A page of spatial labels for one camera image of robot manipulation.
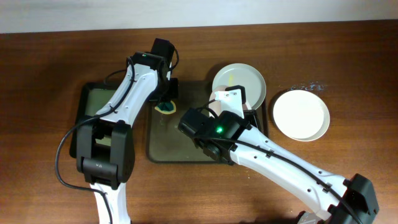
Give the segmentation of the green yellow sponge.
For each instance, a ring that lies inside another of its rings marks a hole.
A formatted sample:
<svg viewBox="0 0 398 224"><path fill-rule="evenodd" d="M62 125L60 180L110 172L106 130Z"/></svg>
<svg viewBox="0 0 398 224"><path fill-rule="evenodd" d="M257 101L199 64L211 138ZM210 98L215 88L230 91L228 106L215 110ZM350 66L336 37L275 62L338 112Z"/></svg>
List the green yellow sponge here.
<svg viewBox="0 0 398 224"><path fill-rule="evenodd" d="M162 114L173 114L176 112L176 105L175 103L170 101L163 101L156 105L155 110L162 113Z"/></svg>

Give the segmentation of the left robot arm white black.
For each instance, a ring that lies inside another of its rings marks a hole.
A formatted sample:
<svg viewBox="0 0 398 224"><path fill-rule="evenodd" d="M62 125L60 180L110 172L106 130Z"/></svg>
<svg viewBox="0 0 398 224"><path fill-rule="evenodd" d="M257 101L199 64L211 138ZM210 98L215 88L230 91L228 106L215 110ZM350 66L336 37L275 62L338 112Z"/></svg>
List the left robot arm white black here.
<svg viewBox="0 0 398 224"><path fill-rule="evenodd" d="M122 83L76 131L76 168L95 195L100 223L130 223L126 182L135 161L132 126L147 99L167 91L172 64L127 61Z"/></svg>

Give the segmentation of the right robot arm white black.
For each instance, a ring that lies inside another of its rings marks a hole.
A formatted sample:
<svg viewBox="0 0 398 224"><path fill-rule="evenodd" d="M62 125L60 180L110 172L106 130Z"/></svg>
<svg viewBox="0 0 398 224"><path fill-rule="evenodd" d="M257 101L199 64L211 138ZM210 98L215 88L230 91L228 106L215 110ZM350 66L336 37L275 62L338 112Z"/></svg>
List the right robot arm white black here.
<svg viewBox="0 0 398 224"><path fill-rule="evenodd" d="M281 186L310 209L299 223L372 223L379 212L373 183L360 174L351 179L306 162L272 142L243 118L240 86L215 89L221 111L210 139L218 157L252 169Z"/></svg>

